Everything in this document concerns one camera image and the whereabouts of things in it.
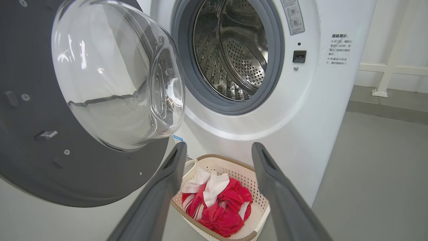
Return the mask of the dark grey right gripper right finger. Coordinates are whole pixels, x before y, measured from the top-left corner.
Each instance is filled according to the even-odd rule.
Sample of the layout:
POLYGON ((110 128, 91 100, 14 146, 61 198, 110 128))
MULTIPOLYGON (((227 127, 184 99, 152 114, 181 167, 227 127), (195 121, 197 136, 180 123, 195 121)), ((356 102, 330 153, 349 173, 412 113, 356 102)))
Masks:
POLYGON ((259 191, 269 201, 278 241, 333 240, 262 143, 252 144, 252 160, 259 191))

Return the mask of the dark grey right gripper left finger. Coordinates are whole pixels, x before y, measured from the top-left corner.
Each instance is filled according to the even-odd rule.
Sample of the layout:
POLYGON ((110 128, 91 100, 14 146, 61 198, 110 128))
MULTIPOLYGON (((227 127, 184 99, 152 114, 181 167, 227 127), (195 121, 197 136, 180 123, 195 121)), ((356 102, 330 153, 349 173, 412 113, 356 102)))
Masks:
POLYGON ((174 146, 165 162, 146 183, 108 241, 161 241, 172 198, 179 192, 187 144, 174 146))

